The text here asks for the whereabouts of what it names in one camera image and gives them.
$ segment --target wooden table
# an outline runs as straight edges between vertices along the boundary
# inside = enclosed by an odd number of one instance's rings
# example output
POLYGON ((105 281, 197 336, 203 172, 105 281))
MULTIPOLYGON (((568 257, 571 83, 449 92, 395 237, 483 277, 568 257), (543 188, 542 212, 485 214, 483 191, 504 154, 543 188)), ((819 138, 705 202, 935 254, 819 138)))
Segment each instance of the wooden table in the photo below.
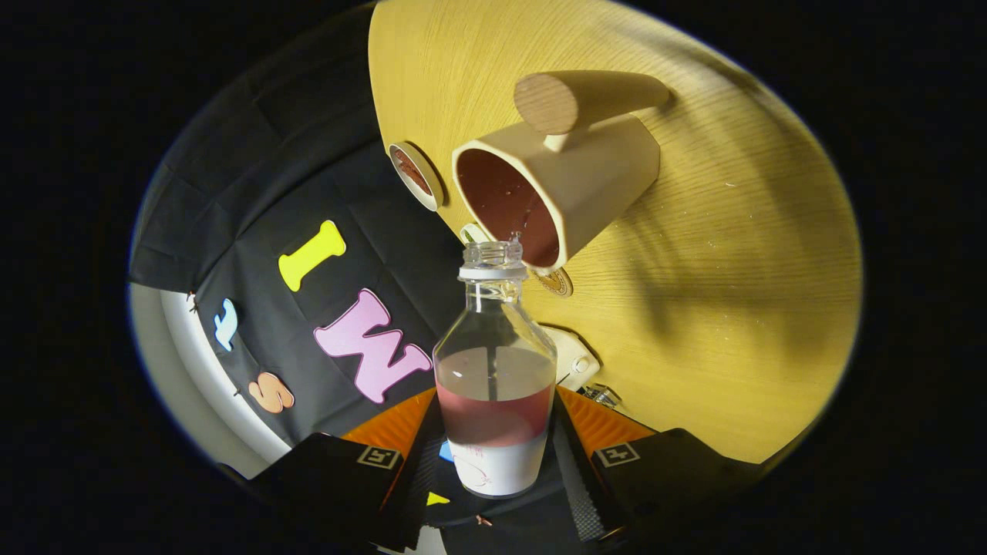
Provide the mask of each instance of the wooden table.
POLYGON ((672 91, 635 112, 661 146, 657 181, 566 265, 555 296, 525 282, 539 322, 597 351, 622 412, 760 462, 824 409, 857 332, 861 247, 840 179, 798 117, 755 77, 630 8, 591 0, 387 0, 369 37, 384 143, 438 171, 438 213, 472 221, 452 150, 521 121, 538 71, 652 75, 672 91))

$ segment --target red liquid residue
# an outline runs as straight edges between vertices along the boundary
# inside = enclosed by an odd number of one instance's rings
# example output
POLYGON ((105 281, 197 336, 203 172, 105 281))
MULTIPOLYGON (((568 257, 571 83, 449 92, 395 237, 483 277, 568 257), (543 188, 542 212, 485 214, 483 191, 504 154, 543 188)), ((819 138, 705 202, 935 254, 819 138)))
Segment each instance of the red liquid residue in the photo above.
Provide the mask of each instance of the red liquid residue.
POLYGON ((539 436, 548 425, 552 385, 510 401, 479 401, 436 384, 449 439, 461 445, 502 447, 539 436))

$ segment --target bottle neck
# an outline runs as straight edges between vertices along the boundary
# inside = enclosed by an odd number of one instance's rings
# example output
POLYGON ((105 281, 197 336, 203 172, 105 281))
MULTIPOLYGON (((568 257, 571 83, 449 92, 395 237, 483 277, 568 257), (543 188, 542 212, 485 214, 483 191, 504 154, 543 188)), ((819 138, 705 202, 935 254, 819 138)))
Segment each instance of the bottle neck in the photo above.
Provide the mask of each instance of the bottle neck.
POLYGON ((466 280, 466 309, 471 312, 490 312, 502 304, 520 302, 521 279, 466 280))

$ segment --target blue tag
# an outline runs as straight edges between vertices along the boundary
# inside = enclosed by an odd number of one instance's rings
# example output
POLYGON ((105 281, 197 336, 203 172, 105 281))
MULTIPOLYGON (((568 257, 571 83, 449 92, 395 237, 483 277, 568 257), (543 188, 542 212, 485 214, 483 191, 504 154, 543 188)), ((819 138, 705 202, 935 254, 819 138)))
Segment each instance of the blue tag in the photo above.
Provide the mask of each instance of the blue tag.
POLYGON ((452 451, 449 450, 449 440, 442 442, 442 446, 438 448, 439 458, 444 458, 449 462, 452 462, 452 451))

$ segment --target foam letter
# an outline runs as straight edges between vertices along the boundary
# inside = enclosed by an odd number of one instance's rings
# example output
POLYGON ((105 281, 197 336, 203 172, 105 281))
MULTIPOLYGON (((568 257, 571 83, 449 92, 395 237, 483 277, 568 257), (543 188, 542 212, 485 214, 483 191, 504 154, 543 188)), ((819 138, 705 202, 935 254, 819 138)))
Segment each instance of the foam letter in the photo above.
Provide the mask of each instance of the foam letter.
POLYGON ((384 402, 384 391, 416 370, 431 370, 431 360, 417 345, 405 346, 405 354, 394 364, 391 359, 404 334, 392 330, 368 336, 377 326, 391 323, 391 315, 377 295, 362 289, 356 304, 325 328, 316 328, 315 341, 330 357, 363 355, 356 371, 356 388, 374 403, 384 402))
POLYGON ((219 314, 212 317, 213 323, 216 324, 216 341, 223 346, 223 349, 233 351, 230 340, 233 339, 233 334, 237 333, 237 311, 233 308, 233 301, 224 298, 223 310, 226 311, 226 315, 222 320, 219 319, 219 314))
POLYGON ((277 414, 284 409, 290 409, 295 404, 295 396, 277 376, 270 372, 263 372, 257 376, 257 381, 250 382, 247 390, 257 399, 261 408, 269 413, 277 414))
POLYGON ((346 252, 346 244, 340 236, 340 231, 331 220, 322 222, 319 233, 309 239, 293 254, 281 255, 277 259, 277 268, 288 288, 297 292, 302 286, 302 278, 319 266, 319 263, 331 256, 339 256, 346 252))

